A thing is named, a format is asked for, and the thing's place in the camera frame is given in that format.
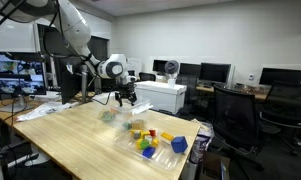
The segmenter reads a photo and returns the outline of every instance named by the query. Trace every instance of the table leg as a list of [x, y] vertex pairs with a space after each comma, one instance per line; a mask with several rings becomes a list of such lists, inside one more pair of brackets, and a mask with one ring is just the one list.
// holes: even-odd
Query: table leg
[[32, 153], [39, 153], [39, 156], [35, 160], [30, 160], [25, 163], [25, 166], [33, 166], [37, 164], [42, 164], [50, 160], [50, 158], [43, 152], [41, 152], [37, 146], [31, 144]]

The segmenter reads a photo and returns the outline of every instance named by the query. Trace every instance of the white paper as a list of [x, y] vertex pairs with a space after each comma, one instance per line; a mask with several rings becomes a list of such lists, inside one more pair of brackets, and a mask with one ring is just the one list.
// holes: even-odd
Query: white paper
[[33, 110], [33, 111], [31, 111], [27, 114], [18, 116], [17, 121], [32, 120], [34, 118], [38, 118], [38, 117], [41, 117], [41, 116], [45, 116], [47, 114], [52, 114], [52, 113], [55, 113], [55, 112], [62, 111], [64, 109], [71, 108], [71, 107], [73, 107], [77, 104], [78, 103], [73, 103], [73, 104], [66, 103], [66, 104], [62, 105], [61, 102], [49, 101], [49, 102], [46, 102], [46, 103], [42, 104], [41, 106], [37, 107], [35, 110]]

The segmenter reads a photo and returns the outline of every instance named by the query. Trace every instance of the green block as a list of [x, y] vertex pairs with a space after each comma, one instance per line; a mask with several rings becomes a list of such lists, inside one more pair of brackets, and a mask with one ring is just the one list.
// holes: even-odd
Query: green block
[[129, 129], [131, 129], [131, 123], [129, 123], [129, 122], [124, 122], [123, 124], [122, 124], [122, 126], [124, 127], [124, 129], [125, 130], [129, 130]]
[[150, 146], [150, 143], [149, 141], [147, 140], [143, 140], [141, 143], [140, 143], [140, 149], [144, 150], [145, 148], [147, 148], [148, 146]]

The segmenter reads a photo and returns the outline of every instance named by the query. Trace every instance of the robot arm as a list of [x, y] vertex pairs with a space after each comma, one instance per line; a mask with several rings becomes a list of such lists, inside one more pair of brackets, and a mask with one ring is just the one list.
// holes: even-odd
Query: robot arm
[[47, 19], [81, 56], [93, 77], [116, 78], [119, 86], [118, 98], [127, 98], [132, 103], [136, 101], [134, 85], [130, 83], [127, 72], [126, 57], [123, 54], [113, 54], [107, 61], [97, 60], [87, 46], [91, 30], [68, 0], [0, 0], [0, 15], [3, 19], [9, 18], [17, 22]]

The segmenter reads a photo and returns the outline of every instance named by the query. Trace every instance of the desk lamp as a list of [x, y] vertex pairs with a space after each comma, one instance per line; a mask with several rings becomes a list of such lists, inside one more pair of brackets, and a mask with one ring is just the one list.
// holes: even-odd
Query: desk lamp
[[175, 60], [168, 61], [166, 62], [164, 69], [169, 76], [168, 85], [170, 88], [173, 88], [178, 76], [179, 63]]

